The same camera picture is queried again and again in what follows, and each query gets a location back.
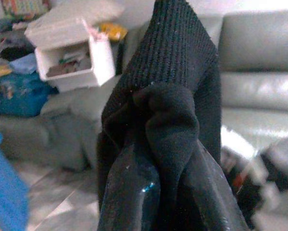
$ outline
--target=sofa cushion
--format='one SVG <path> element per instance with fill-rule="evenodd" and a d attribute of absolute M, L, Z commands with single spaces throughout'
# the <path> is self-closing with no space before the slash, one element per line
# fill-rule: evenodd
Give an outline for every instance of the sofa cushion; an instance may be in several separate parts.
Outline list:
<path fill-rule="evenodd" d="M 257 150 L 288 137 L 288 112 L 223 108 L 222 123 L 241 134 Z"/>
<path fill-rule="evenodd" d="M 224 17 L 219 45 L 226 71 L 288 71 L 288 11 Z"/>
<path fill-rule="evenodd" d="M 222 72 L 226 107 L 288 111 L 288 72 Z"/>

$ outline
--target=tiled floor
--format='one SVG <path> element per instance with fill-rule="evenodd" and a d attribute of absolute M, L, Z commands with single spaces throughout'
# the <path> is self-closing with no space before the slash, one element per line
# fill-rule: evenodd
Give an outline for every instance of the tiled floor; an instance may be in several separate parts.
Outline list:
<path fill-rule="evenodd" d="M 27 231 L 95 231 L 98 226 L 96 173 L 80 173 L 12 162 L 30 186 Z"/>
<path fill-rule="evenodd" d="M 80 173 L 12 162 L 30 186 L 30 219 L 26 231 L 96 231 L 98 201 L 96 172 Z M 273 211 L 255 216 L 258 231 L 288 231 L 288 193 Z"/>

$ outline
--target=open box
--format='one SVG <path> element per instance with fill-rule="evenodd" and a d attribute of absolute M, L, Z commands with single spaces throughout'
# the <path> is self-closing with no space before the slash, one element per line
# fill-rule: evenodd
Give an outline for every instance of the open box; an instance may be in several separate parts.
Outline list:
<path fill-rule="evenodd" d="M 56 86 L 60 92 L 101 86 L 115 75 L 110 42 L 108 39 L 95 40 L 88 33 L 83 19 L 59 22 L 50 28 L 37 27 L 36 30 L 35 33 L 34 29 L 30 29 L 25 34 L 37 46 L 35 54 L 40 78 Z M 89 52 L 91 60 L 89 69 L 53 77 L 47 76 L 50 67 L 58 65 L 64 54 L 79 48 L 86 48 Z"/>

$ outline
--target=blue bag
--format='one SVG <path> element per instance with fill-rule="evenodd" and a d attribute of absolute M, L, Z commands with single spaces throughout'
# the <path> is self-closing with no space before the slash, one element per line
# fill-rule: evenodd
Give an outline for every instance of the blue bag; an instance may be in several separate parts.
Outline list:
<path fill-rule="evenodd" d="M 42 82 L 34 72 L 30 75 L 11 73 L 0 77 L 0 114 L 34 117 L 54 93 L 53 88 Z"/>

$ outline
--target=blue fabric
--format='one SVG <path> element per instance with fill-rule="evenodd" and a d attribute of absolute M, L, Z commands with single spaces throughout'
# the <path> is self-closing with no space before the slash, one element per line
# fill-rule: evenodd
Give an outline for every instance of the blue fabric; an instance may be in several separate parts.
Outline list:
<path fill-rule="evenodd" d="M 13 72 L 23 75 L 32 74 L 37 70 L 37 61 L 35 54 L 28 54 L 20 59 L 9 63 Z"/>
<path fill-rule="evenodd" d="M 24 231 L 28 220 L 28 188 L 0 151 L 0 229 Z"/>
<path fill-rule="evenodd" d="M 11 73 L 0 77 L 0 114 L 34 117 L 48 100 L 48 95 L 56 93 L 34 72 L 30 75 Z"/>

